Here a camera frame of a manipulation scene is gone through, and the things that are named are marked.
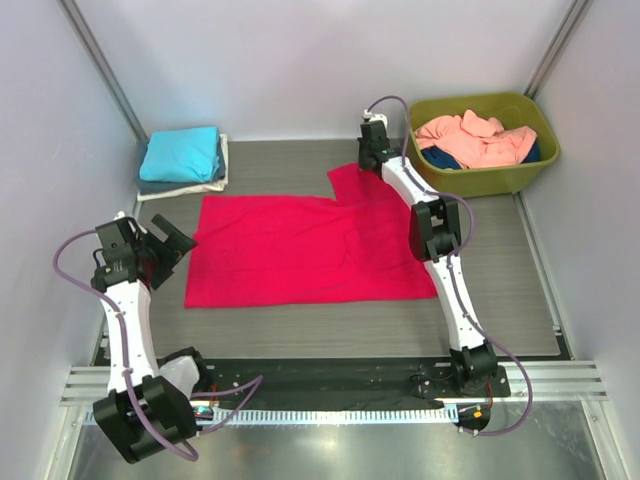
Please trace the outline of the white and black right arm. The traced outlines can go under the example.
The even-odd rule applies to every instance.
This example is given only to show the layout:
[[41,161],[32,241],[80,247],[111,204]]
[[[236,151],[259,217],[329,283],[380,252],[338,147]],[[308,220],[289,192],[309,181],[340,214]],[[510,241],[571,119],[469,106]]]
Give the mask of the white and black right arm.
[[479,331],[462,273],[460,215],[455,198],[442,196],[391,146],[387,120],[365,112],[358,138],[358,166],[379,175],[409,208],[409,244],[435,287],[449,335],[451,380],[463,394],[489,391],[498,373],[493,346]]

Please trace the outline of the olive green plastic bin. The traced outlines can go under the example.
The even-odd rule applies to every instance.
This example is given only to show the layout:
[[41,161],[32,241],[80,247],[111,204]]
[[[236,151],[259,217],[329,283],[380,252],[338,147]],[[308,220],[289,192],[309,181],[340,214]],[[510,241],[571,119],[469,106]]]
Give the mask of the olive green plastic bin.
[[517,166],[443,170],[424,159],[415,136],[411,135],[407,151],[411,164],[436,189],[465,198],[518,193],[558,158],[560,144],[547,119],[533,100],[517,92],[417,101],[409,107],[411,126],[417,129],[436,117],[462,114],[468,109],[482,118],[496,118],[508,130],[523,126],[532,128],[537,134],[540,160]]

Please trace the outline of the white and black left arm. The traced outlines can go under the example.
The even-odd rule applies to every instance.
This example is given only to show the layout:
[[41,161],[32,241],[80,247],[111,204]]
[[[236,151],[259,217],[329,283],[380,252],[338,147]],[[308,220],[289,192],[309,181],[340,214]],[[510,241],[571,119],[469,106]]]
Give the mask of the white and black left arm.
[[196,434],[190,396],[207,377],[192,347],[164,358],[155,354],[151,294],[197,243],[161,215],[152,222],[165,239],[125,213],[95,230],[102,257],[91,287],[107,319],[110,374],[107,395],[94,403],[93,412],[98,426],[130,464],[164,449],[195,460],[194,450],[184,444]]

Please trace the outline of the red t shirt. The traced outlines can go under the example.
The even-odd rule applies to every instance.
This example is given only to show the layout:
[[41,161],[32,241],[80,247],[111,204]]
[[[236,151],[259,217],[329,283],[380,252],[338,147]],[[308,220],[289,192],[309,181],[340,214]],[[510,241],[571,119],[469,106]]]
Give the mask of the red t shirt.
[[328,178],[331,198],[205,196],[185,307],[436,297],[433,281],[411,253],[403,200],[354,164],[330,171]]

